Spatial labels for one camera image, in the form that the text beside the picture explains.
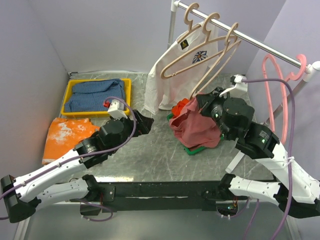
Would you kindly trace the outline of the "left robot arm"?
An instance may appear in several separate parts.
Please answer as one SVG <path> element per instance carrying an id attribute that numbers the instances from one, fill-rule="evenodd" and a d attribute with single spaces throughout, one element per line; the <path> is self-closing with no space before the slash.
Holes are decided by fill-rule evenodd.
<path id="1" fill-rule="evenodd" d="M 54 203 L 73 199 L 96 200 L 100 189 L 92 175 L 71 183 L 59 181 L 104 162 L 131 138 L 148 134 L 153 123 L 153 118 L 133 110 L 133 118 L 111 118 L 65 155 L 38 170 L 20 177 L 2 177 L 0 198 L 7 210 L 5 219 L 18 223 Z"/>

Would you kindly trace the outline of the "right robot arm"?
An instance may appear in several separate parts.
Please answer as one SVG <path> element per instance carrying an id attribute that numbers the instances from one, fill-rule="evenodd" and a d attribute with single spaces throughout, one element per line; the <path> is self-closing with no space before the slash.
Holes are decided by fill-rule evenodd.
<path id="1" fill-rule="evenodd" d="M 278 181 L 266 182 L 244 179 L 227 173 L 221 179 L 215 196 L 228 200 L 246 196 L 270 202 L 297 219 L 320 214 L 320 182 L 313 178 L 286 151 L 279 138 L 265 125 L 253 121 L 254 108 L 244 99 L 221 96 L 221 87 L 195 98 L 199 113 L 211 118 L 226 141 L 244 155 L 267 168 Z"/>

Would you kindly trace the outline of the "green plastic tray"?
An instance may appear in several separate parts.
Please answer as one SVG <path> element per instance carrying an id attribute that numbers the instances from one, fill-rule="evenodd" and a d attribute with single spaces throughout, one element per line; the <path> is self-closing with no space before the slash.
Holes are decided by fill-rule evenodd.
<path id="1" fill-rule="evenodd" d="M 167 121 L 169 122 L 170 119 L 173 118 L 173 116 L 174 116 L 174 115 L 173 115 L 172 113 L 168 114 L 168 115 L 166 116 Z M 183 149 L 184 149 L 184 151 L 186 152 L 187 155 L 189 155 L 189 156 L 194 156 L 194 155 L 202 152 L 203 150 L 205 150 L 206 147 L 200 146 L 200 147 L 196 147 L 196 148 L 192 148 L 192 149 L 191 149 L 191 148 L 188 148 L 188 147 L 186 147 L 185 145 L 183 145 Z"/>

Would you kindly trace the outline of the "dusty pink t shirt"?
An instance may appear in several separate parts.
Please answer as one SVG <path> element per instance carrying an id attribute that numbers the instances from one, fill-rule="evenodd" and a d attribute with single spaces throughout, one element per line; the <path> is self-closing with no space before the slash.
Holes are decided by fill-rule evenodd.
<path id="1" fill-rule="evenodd" d="M 189 100 L 178 117 L 169 120 L 173 135 L 187 148 L 215 148 L 221 140 L 217 124 L 199 113 L 196 98 Z"/>

